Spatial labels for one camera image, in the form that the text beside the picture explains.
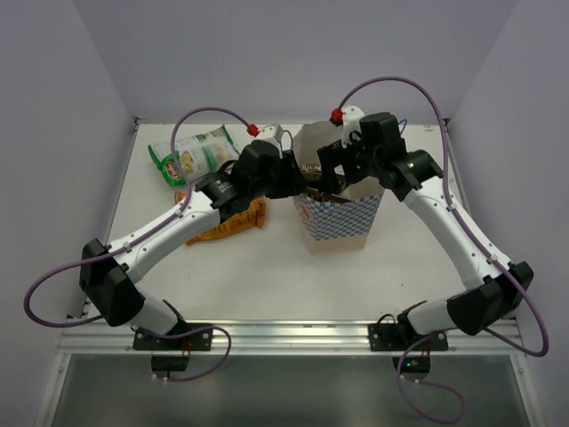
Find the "green cassava chips bag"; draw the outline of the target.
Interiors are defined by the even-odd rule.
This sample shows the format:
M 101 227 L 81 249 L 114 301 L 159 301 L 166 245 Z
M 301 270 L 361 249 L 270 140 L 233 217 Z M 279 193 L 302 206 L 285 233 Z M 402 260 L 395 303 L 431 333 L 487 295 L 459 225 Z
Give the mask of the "green cassava chips bag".
M 224 125 L 208 133 L 176 138 L 175 154 L 191 182 L 216 172 L 228 161 L 237 160 L 239 151 Z M 186 184 L 174 162 L 169 141 L 148 145 L 148 153 L 156 169 L 172 187 Z

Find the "orange chips bag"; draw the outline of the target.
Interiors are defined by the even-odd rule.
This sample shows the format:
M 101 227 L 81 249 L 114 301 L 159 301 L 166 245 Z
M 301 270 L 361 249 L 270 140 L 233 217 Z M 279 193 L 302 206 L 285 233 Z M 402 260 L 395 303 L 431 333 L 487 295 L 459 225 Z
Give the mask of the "orange chips bag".
M 257 227 L 263 228 L 266 221 L 267 203 L 263 197 L 254 199 L 248 208 L 231 216 L 214 228 L 206 230 L 185 242 L 186 246 L 228 238 L 237 233 Z

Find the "blue checkered paper bag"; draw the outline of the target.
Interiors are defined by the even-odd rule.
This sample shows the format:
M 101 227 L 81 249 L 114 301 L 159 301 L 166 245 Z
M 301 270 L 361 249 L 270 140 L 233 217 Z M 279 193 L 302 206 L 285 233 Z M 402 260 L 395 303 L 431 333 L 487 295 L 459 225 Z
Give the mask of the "blue checkered paper bag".
M 293 152 L 298 165 L 320 165 L 317 150 L 340 137 L 341 129 L 328 122 L 304 125 L 293 137 Z M 349 198 L 350 202 L 319 203 L 306 193 L 293 197 L 300 216 L 301 235 L 313 255 L 364 249 L 384 188 L 374 178 L 366 178 L 338 195 Z

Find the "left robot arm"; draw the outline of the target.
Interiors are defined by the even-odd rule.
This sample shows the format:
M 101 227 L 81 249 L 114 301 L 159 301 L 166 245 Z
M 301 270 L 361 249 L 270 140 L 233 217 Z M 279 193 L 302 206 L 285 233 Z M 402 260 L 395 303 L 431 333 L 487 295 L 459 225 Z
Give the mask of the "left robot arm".
M 184 341 L 183 317 L 167 301 L 144 294 L 138 283 L 179 246 L 244 212 L 255 198 L 292 197 L 304 187 L 292 150 L 255 140 L 229 170 L 208 173 L 190 195 L 130 236 L 107 245 L 87 243 L 79 285 L 109 326 L 136 326 L 175 349 Z

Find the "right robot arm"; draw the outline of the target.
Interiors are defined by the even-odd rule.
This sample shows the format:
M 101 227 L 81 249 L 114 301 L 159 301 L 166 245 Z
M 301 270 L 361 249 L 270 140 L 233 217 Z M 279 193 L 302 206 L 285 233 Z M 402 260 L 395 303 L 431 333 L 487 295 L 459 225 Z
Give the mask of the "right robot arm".
M 326 189 L 337 190 L 341 167 L 348 184 L 372 177 L 413 211 L 443 247 L 461 278 L 464 291 L 448 298 L 419 302 L 402 312 L 396 338 L 416 349 L 428 334 L 459 329 L 476 335 L 515 310 L 521 291 L 534 278 L 527 262 L 514 263 L 465 212 L 445 186 L 444 172 L 426 151 L 405 146 L 395 116 L 366 115 L 360 108 L 336 109 L 331 121 L 341 138 L 318 149 Z

